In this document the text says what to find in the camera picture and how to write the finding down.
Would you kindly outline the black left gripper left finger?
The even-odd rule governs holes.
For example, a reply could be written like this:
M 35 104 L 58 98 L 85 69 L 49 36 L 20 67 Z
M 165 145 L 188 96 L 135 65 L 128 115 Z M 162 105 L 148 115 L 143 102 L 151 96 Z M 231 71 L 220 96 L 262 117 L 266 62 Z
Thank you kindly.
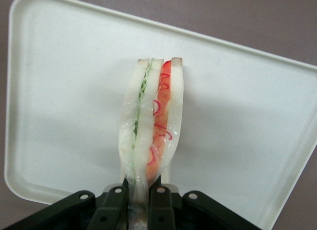
M 96 197 L 87 190 L 40 210 L 6 230 L 126 230 L 128 229 L 128 181 L 108 185 Z

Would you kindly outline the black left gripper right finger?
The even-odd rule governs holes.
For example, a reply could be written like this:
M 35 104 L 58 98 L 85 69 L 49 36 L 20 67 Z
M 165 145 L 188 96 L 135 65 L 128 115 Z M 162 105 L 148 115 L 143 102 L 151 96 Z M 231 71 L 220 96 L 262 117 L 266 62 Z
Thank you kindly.
M 183 196 L 158 178 L 149 188 L 149 230 L 258 230 L 259 227 L 208 195 L 193 190 Z

